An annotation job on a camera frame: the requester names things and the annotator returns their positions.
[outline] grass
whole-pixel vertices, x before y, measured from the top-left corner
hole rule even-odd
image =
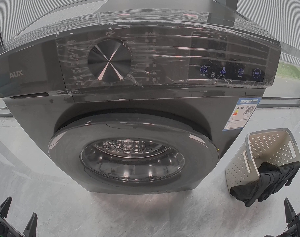
[[[276,74],[281,77],[290,77],[300,80],[300,67],[286,62],[279,62]]]

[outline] metal wall panel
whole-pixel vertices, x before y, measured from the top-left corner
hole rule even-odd
[[[294,57],[292,55],[289,55],[287,53],[281,53],[280,59],[282,61],[290,62],[290,63],[292,63],[294,65],[300,66],[300,59],[298,59],[298,58],[296,58],[296,57]]]
[[[300,0],[238,0],[237,11],[300,49]]]
[[[81,0],[0,0],[0,30],[5,46],[39,17],[56,7],[78,1]]]

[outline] qr code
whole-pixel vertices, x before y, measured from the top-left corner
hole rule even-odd
[[[243,115],[252,114],[254,109],[255,109],[255,106],[247,106],[243,112]]]

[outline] control panel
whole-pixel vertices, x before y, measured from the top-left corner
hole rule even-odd
[[[121,24],[72,31],[56,42],[68,90],[271,80],[271,42],[218,28]]]

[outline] robotic claw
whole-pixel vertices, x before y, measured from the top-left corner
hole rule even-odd
[[[18,232],[5,220],[12,200],[11,197],[8,197],[0,206],[0,237],[36,237],[37,214],[32,214],[25,228],[24,235]]]
[[[276,237],[300,237],[300,213],[296,215],[294,208],[289,202],[288,198],[284,200],[285,215],[287,230]]]

